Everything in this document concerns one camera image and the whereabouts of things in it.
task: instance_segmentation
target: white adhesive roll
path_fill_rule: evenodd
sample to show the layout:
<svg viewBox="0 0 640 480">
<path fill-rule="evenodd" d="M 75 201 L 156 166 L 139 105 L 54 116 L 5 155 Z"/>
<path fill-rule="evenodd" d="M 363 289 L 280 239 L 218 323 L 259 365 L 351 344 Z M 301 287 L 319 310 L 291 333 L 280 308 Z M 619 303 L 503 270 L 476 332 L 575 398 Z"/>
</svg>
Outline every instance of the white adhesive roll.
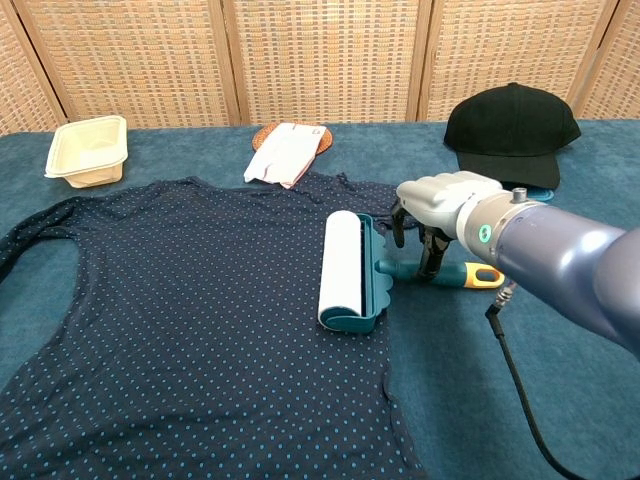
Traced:
<svg viewBox="0 0 640 480">
<path fill-rule="evenodd" d="M 362 314 L 360 219 L 339 210 L 327 218 L 318 321 L 329 315 Z"/>
</svg>

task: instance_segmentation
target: cap brim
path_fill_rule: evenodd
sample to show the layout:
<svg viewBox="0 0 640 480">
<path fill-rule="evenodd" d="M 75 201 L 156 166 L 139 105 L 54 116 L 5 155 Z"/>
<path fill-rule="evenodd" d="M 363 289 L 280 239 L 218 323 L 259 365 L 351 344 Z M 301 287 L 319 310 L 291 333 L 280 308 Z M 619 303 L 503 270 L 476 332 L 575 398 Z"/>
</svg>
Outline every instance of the cap brim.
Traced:
<svg viewBox="0 0 640 480">
<path fill-rule="evenodd" d="M 537 157 L 500 157 L 456 152 L 460 170 L 469 170 L 502 183 L 555 189 L 560 170 L 553 153 Z"/>
</svg>

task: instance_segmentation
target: plastic food container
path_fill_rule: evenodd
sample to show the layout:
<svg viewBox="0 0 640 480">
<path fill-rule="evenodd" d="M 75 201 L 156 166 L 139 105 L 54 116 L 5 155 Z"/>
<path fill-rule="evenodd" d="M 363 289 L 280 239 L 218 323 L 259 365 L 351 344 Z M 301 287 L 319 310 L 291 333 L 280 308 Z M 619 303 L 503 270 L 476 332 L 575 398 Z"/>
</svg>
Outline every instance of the plastic food container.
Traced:
<svg viewBox="0 0 640 480">
<path fill-rule="evenodd" d="M 118 115 L 63 125 L 49 149 L 45 177 L 75 188 L 117 182 L 127 159 L 127 121 Z"/>
</svg>

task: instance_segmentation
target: black baseball cap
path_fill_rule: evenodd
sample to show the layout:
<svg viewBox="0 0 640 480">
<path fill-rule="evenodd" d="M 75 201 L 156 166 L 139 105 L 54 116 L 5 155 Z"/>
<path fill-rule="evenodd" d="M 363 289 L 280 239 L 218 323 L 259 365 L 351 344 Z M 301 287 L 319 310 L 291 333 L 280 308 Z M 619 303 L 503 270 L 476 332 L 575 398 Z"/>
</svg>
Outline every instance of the black baseball cap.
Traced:
<svg viewBox="0 0 640 480">
<path fill-rule="evenodd" d="M 512 186 L 555 189 L 555 152 L 580 136 L 571 108 L 552 93 L 515 82 L 480 92 L 458 104 L 444 143 L 460 170 Z"/>
</svg>

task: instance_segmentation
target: white paper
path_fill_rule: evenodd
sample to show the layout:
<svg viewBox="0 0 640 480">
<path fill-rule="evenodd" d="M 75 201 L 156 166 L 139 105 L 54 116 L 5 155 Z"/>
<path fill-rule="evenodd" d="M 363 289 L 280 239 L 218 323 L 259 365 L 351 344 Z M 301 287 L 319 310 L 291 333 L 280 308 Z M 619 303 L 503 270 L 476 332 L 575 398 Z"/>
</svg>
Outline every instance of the white paper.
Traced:
<svg viewBox="0 0 640 480">
<path fill-rule="evenodd" d="M 244 181 L 258 179 L 291 188 L 315 159 L 325 130 L 322 126 L 279 124 L 251 159 Z"/>
<path fill-rule="evenodd" d="M 324 311 L 342 307 L 362 314 L 362 272 L 360 219 L 353 212 L 339 210 L 327 218 L 318 321 Z"/>
</svg>

